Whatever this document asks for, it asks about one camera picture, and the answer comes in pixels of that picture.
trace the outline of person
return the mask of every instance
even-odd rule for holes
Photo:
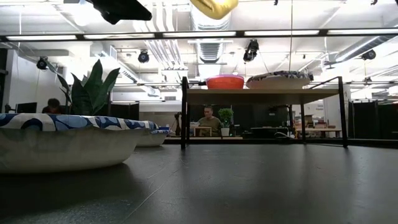
[[[220,135],[221,121],[213,116],[213,108],[211,106],[205,106],[205,117],[199,119],[199,127],[211,128],[211,136]],[[210,136],[209,129],[201,129],[200,136]]]
[[[62,114],[61,111],[61,107],[60,107],[60,101],[55,99],[55,98],[51,98],[48,100],[47,102],[47,106],[45,108],[43,108],[42,113],[46,113],[46,114]]]

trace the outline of shelf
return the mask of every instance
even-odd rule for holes
[[[337,89],[300,90],[187,90],[187,102],[191,105],[209,104],[267,104],[299,105],[311,103],[338,94]]]

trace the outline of black panel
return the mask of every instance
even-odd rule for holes
[[[95,115],[108,116],[108,104],[104,105]],[[139,103],[133,105],[111,105],[111,114],[109,116],[139,120]]]
[[[398,105],[379,106],[381,137],[383,139],[398,139]]]
[[[356,139],[380,139],[377,103],[354,104],[354,135]]]
[[[7,66],[7,50],[0,49],[0,70],[6,70]],[[2,111],[2,99],[4,97],[4,84],[6,75],[0,72],[0,112]]]
[[[348,103],[348,137],[355,138],[354,135],[354,103]]]

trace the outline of plant leaf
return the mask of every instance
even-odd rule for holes
[[[74,75],[72,86],[72,108],[76,115],[92,115],[93,105],[91,104],[88,92],[81,85],[80,80]]]
[[[58,79],[60,80],[62,87],[64,87],[67,90],[67,93],[70,93],[70,88],[69,88],[67,81],[62,76],[60,76],[60,75],[57,75],[57,76],[58,76]]]
[[[98,61],[94,64],[90,77],[84,85],[85,90],[90,96],[91,102],[95,102],[95,99],[100,92],[102,86],[102,73],[102,64],[101,61],[98,59]]]
[[[68,100],[69,103],[72,102],[72,99],[70,98],[70,95],[68,93],[65,92],[65,90],[61,89],[60,90],[63,92],[63,94],[65,94],[65,98]]]
[[[83,75],[83,80],[81,81],[81,85],[84,87],[88,81],[87,76]]]
[[[120,68],[112,70],[106,77],[105,82],[102,84],[99,93],[93,103],[94,114],[97,113],[105,104],[108,92],[112,90],[116,79],[118,78]]]

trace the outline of security camera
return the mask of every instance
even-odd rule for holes
[[[256,58],[257,56],[258,50],[259,50],[259,43],[257,43],[257,40],[250,40],[250,43],[244,52],[243,60],[245,62],[253,61],[254,58]]]
[[[149,61],[149,55],[147,50],[141,50],[141,53],[138,55],[138,61],[140,63],[146,63]]]
[[[86,0],[93,4],[102,17],[110,24],[115,25],[120,20],[149,21],[150,13],[137,0]]]
[[[370,50],[361,56],[361,59],[363,60],[373,60],[374,58],[376,58],[376,53],[374,50]]]
[[[40,70],[46,70],[47,69],[47,59],[49,59],[46,56],[41,56],[39,61],[36,64],[36,67]]]

